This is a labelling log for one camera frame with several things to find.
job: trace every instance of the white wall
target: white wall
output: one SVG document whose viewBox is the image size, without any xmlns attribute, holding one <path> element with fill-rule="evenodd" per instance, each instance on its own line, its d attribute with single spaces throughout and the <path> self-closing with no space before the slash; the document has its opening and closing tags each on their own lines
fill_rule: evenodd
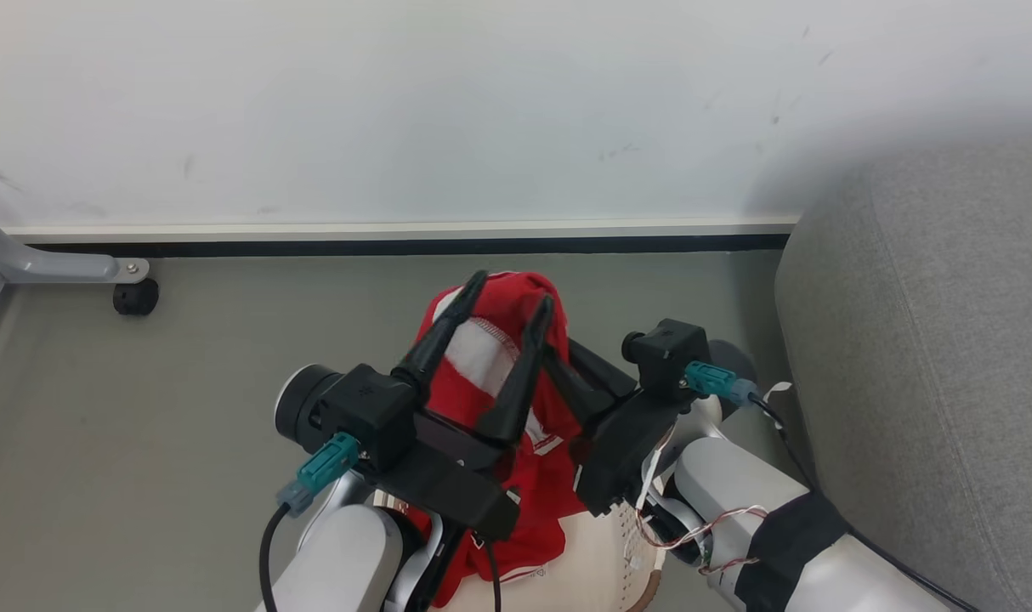
<svg viewBox="0 0 1032 612">
<path fill-rule="evenodd" d="M 1032 0 L 0 0 L 19 232 L 792 219 L 1030 120 Z"/>
</svg>

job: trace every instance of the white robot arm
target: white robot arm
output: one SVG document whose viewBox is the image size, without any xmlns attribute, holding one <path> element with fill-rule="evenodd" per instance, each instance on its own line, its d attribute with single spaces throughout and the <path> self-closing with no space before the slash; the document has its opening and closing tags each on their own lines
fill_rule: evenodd
<svg viewBox="0 0 1032 612">
<path fill-rule="evenodd" d="M 271 588 L 261 555 L 264 602 L 257 612 L 273 612 L 275 605 L 283 612 L 427 609 L 466 530 L 496 540 L 515 525 L 518 507 L 501 488 L 497 465 L 523 433 L 540 367 L 583 427 L 581 444 L 574 445 L 574 489 L 587 510 L 602 515 L 617 504 L 637 508 L 652 532 L 649 542 L 706 574 L 734 608 L 947 609 L 854 538 L 818 492 L 723 438 L 719 400 L 699 392 L 709 388 L 687 367 L 708 367 L 711 383 L 731 381 L 715 379 L 725 371 L 708 364 L 709 344 L 698 326 L 665 319 L 647 334 L 625 337 L 622 356 L 638 364 L 638 386 L 575 342 L 571 363 L 560 363 L 543 341 L 552 307 L 544 299 L 488 418 L 464 431 L 431 416 L 424 411 L 431 373 L 482 284 L 479 272 L 390 376 L 367 365 L 346 375 L 311 365 L 283 388 L 276 426 L 316 453 L 311 462 L 336 433 L 359 446 L 353 446 L 357 456 L 338 455 L 343 469 L 334 473 L 342 477 L 325 520 L 311 528 Z M 666 470 L 673 473 L 668 490 L 649 490 L 651 477 Z M 280 513 L 299 514 L 325 484 L 298 473 L 298 483 L 287 488 L 299 495 L 280 495 L 286 503 Z M 364 505 L 376 489 L 428 512 L 434 526 L 429 540 L 422 542 L 400 515 Z M 267 525 L 263 550 L 279 519 Z"/>
</svg>

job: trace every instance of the metal furniture leg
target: metal furniture leg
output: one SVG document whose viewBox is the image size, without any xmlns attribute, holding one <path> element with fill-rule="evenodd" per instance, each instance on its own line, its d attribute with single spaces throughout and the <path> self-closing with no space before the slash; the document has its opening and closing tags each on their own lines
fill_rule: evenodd
<svg viewBox="0 0 1032 612">
<path fill-rule="evenodd" d="M 134 284 L 148 273 L 146 259 L 49 253 L 20 244 L 0 228 L 0 275 L 10 283 Z"/>
</svg>

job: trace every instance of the black tape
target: black tape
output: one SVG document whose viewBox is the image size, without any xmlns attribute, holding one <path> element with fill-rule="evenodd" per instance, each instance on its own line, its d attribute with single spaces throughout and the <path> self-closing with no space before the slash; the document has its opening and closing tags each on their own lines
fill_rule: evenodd
<svg viewBox="0 0 1032 612">
<path fill-rule="evenodd" d="M 849 530 L 823 493 L 796 497 L 769 513 L 750 539 L 746 556 L 760 561 L 742 567 L 735 595 L 746 612 L 780 612 L 788 607 L 803 567 Z"/>
</svg>

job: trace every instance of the black caster wheel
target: black caster wheel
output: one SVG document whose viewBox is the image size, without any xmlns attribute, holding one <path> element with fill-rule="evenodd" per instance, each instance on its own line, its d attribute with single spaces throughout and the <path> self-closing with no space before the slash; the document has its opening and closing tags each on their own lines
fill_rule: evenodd
<svg viewBox="0 0 1032 612">
<path fill-rule="evenodd" d="M 120 315 L 146 317 L 157 307 L 160 287 L 154 279 L 142 279 L 135 284 L 119 284 L 112 291 L 111 305 Z"/>
</svg>

